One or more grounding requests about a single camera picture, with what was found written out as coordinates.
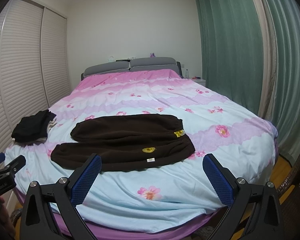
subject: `headboard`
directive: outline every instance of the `headboard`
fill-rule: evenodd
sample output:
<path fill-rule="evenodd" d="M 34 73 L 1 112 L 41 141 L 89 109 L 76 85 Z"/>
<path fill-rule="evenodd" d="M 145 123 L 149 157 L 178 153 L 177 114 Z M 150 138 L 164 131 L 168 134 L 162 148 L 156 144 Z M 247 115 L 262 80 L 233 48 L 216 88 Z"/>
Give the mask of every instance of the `headboard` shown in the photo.
<path fill-rule="evenodd" d="M 145 57 L 128 61 L 109 62 L 88 67 L 81 74 L 81 80 L 87 76 L 104 73 L 135 72 L 145 70 L 171 69 L 182 77 L 181 64 L 172 57 Z"/>

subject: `louvered door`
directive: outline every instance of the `louvered door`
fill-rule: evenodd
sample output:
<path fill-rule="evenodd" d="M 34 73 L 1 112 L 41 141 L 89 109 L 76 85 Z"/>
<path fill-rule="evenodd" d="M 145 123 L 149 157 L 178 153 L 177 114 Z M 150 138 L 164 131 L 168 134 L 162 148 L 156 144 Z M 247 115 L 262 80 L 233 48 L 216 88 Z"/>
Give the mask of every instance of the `louvered door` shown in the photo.
<path fill-rule="evenodd" d="M 44 8 L 41 27 L 41 64 L 49 106 L 70 94 L 66 66 L 66 19 Z"/>
<path fill-rule="evenodd" d="M 23 116 L 48 108 L 40 66 L 43 8 L 13 0 L 0 44 L 2 100 L 12 129 Z"/>

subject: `embroidered patch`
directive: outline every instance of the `embroidered patch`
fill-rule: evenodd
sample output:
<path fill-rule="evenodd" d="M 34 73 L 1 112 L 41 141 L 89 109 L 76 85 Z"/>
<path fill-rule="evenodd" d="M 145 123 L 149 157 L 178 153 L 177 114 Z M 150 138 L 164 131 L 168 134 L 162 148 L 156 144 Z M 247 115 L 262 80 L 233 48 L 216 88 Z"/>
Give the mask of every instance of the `embroidered patch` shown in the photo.
<path fill-rule="evenodd" d="M 180 130 L 180 131 L 177 131 L 177 132 L 174 132 L 174 134 L 179 138 L 180 136 L 183 136 L 185 135 L 185 131 L 184 130 Z"/>
<path fill-rule="evenodd" d="M 155 150 L 155 148 L 154 147 L 150 147 L 150 148 L 144 148 L 144 149 L 142 149 L 142 151 L 143 152 L 145 152 L 145 153 L 151 153 L 151 152 L 153 152 Z"/>

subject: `purple bed sheet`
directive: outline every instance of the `purple bed sheet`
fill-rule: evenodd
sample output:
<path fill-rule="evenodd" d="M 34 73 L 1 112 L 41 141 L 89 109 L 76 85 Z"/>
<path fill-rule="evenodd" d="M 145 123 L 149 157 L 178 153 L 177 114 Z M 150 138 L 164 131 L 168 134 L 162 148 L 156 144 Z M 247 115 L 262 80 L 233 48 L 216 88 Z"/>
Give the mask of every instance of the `purple bed sheet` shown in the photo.
<path fill-rule="evenodd" d="M 23 195 L 17 188 L 14 188 L 14 192 L 19 202 L 23 204 L 26 196 Z M 158 232 L 154 234 L 117 230 L 117 229 L 107 228 L 87 221 L 86 224 L 91 230 L 91 232 L 98 238 L 98 240 L 180 240 L 186 236 L 189 236 L 198 228 L 203 226 L 216 213 L 217 212 L 214 212 L 209 215 L 205 215 L 205 214 L 200 215 L 179 227 L 170 228 L 168 230 L 164 230 L 162 232 Z M 61 215 L 55 213 L 54 217 L 56 219 L 56 222 L 61 232 L 65 235 L 70 236 L 70 233 Z"/>

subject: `bedspread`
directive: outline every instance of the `bedspread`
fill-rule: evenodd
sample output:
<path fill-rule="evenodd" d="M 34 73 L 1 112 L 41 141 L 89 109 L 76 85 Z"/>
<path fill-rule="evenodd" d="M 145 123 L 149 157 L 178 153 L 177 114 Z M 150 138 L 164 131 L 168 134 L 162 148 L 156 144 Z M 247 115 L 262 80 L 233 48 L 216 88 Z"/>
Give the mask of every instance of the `bedspread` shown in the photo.
<path fill-rule="evenodd" d="M 6 149 L 5 164 L 19 155 L 26 166 L 16 174 L 17 189 L 29 183 L 55 183 L 72 171 L 52 162 L 57 144 L 70 137 L 77 122 L 106 115 L 171 114 L 183 120 L 195 153 L 182 162 L 144 171 L 98 175 L 77 210 L 85 220 L 127 231 L 154 233 L 179 226 L 222 207 L 202 169 L 213 153 L 236 177 L 264 184 L 274 161 L 270 124 L 242 106 L 172 70 L 109 73 L 85 78 L 50 110 L 57 115 L 46 143 Z"/>

